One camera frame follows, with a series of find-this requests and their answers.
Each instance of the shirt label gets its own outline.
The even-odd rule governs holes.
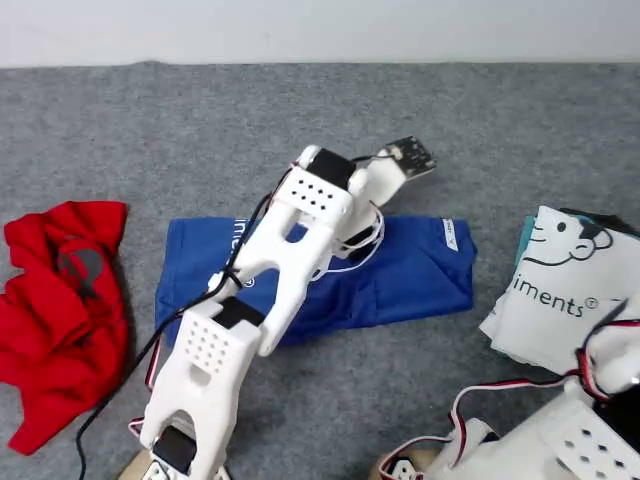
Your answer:
[[[442,223],[444,224],[444,238],[447,241],[447,247],[457,252],[458,241],[456,240],[456,229],[453,227],[453,220],[443,218]]]

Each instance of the white plastic part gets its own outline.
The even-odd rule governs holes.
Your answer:
[[[629,298],[616,320],[640,318],[640,295]],[[608,394],[640,384],[640,327],[605,328],[589,342],[594,378]]]
[[[493,433],[493,430],[489,425],[477,418],[472,418],[466,422],[466,428],[466,448],[462,456],[462,461],[474,452],[487,435]],[[458,456],[458,451],[460,450],[460,437],[456,434],[455,430],[451,432],[449,437],[452,439],[451,442],[446,444],[440,454],[431,463],[428,471],[426,472],[428,474],[427,478],[429,478],[429,475],[444,475],[451,471],[451,465],[454,464]]]
[[[389,156],[390,153],[383,149],[378,153],[379,158],[374,158],[367,166],[368,200],[379,207],[387,203],[408,180],[393,158],[384,158]]]
[[[320,150],[321,148],[318,147],[317,145],[309,145],[302,151],[300,156],[296,159],[295,165],[300,165],[302,168],[306,170],[307,167],[311,165],[311,162],[313,161],[313,159],[315,158],[315,156],[318,154]]]
[[[260,339],[260,330],[246,320],[231,329],[212,320],[221,310],[219,303],[209,299],[185,312],[140,432],[140,442],[151,449],[171,418],[179,411],[187,413],[197,445],[185,477],[191,480],[209,480],[225,461],[240,386]]]
[[[398,460],[391,471],[391,476],[395,480],[413,480],[417,473],[411,461],[403,458]]]
[[[550,420],[541,436],[578,478],[640,478],[638,454],[583,402],[558,405]]]
[[[336,230],[352,212],[351,195],[339,187],[293,167],[278,189],[269,211],[240,250],[234,267],[241,281],[267,268],[280,271],[276,300],[260,326],[258,353],[269,355],[298,312],[318,262],[330,252]],[[307,216],[304,237],[290,243],[286,235],[301,215]]]
[[[151,462],[142,480],[172,480],[157,460]]]
[[[637,480],[639,460],[570,381],[501,440],[470,448],[453,470],[437,459],[426,473],[429,480]]]
[[[170,472],[176,480],[209,480],[222,466],[236,423],[238,391],[254,354],[266,356],[274,350],[304,301],[312,274],[328,263],[339,240],[375,222],[372,200],[384,204],[406,180],[393,160],[373,160],[366,172],[356,170],[347,192],[305,170],[319,150],[312,145],[302,152],[234,263],[243,283],[268,268],[280,271],[275,303],[260,327],[242,321],[226,330],[212,320],[222,308],[218,302],[238,290],[230,280],[213,298],[185,312],[176,346],[156,379],[140,435],[143,445],[151,448],[176,411],[191,416],[197,453],[188,477]],[[307,231],[300,241],[290,243],[286,237],[296,223]],[[222,273],[213,275],[209,291],[222,278]],[[225,359],[215,357],[221,348],[216,342],[222,342]]]
[[[389,152],[381,150],[378,155],[388,157]],[[357,170],[352,178],[354,177],[359,178],[349,183],[349,193],[354,197],[353,214],[349,222],[345,222],[338,231],[337,238],[341,241],[346,241],[371,226],[376,220],[376,212],[371,204],[383,206],[407,181],[392,158],[374,157],[367,168]]]

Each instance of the folded blue shirt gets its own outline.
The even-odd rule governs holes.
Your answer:
[[[156,326],[196,298],[220,271],[246,220],[176,219],[169,225],[162,277],[156,292]],[[295,226],[289,238],[301,237]],[[343,328],[362,328],[444,315],[473,306],[476,248],[463,220],[385,217],[385,237],[360,268],[326,273],[311,282],[307,297],[280,344],[296,344]],[[359,260],[334,258],[331,268]],[[275,300],[276,270],[258,275],[237,297],[264,314]],[[170,346],[179,323],[167,329]]]

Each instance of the cartoon character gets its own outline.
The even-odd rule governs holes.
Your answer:
[[[557,266],[584,261],[613,245],[613,237],[600,225],[540,207],[525,251],[526,262]]]

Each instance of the gray carpet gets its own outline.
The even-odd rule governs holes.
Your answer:
[[[385,210],[470,221],[475,308],[339,332],[254,362],[229,449],[236,480],[365,478],[381,452],[446,433],[461,387],[544,374],[491,351],[477,326],[509,281],[523,217],[538,205],[640,225],[640,66],[0,71],[0,222],[68,199],[127,202],[120,256],[140,345],[153,329],[169,220],[247,215],[309,143],[356,156],[407,134],[439,168]],[[0,281],[14,273],[3,244]],[[113,479],[136,452],[126,422],[148,397],[142,373],[89,431],[88,479]],[[478,394],[464,411],[506,431],[548,396]],[[18,392],[0,385],[0,443],[21,414]],[[31,458],[2,448],[2,478],[77,478],[73,435],[85,417]]]

